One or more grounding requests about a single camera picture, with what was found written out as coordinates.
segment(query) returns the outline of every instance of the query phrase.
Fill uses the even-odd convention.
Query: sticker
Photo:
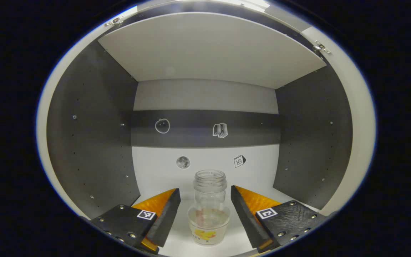
[[[237,156],[236,158],[234,158],[234,166],[237,168],[238,166],[242,166],[245,161],[247,161],[245,159],[244,156]]]
[[[191,165],[191,162],[189,161],[188,157],[186,156],[181,156],[177,159],[176,161],[177,166],[183,170],[186,170],[189,168],[189,166]]]
[[[272,216],[277,215],[277,213],[272,209],[272,208],[268,208],[268,209],[264,209],[261,211],[257,211],[256,213],[258,213],[258,215],[261,217],[261,219],[265,219],[265,218],[269,218]]]
[[[168,133],[170,127],[171,124],[169,123],[168,119],[159,119],[157,122],[155,122],[155,129],[161,134]]]
[[[151,221],[152,218],[155,217],[155,214],[156,214],[155,212],[142,210],[142,211],[137,215],[137,217],[138,217],[138,218],[144,218],[144,219],[146,219],[146,220]]]
[[[212,136],[225,138],[228,135],[228,125],[226,123],[215,124],[212,129]]]
[[[204,230],[194,230],[194,237],[198,240],[205,240],[206,243],[210,242],[210,239],[215,237],[217,235],[217,232],[215,231],[207,231],[205,232]]]

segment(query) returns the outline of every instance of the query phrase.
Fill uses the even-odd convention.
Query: glass jar
[[[224,238],[230,214],[224,204],[226,175],[223,171],[198,171],[193,187],[194,203],[188,209],[188,219],[194,241],[201,245],[218,244]]]

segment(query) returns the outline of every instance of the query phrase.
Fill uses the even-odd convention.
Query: yellow duck print
[[[210,240],[210,238],[216,236],[215,231],[204,232],[202,230],[195,230],[194,233],[204,240]]]

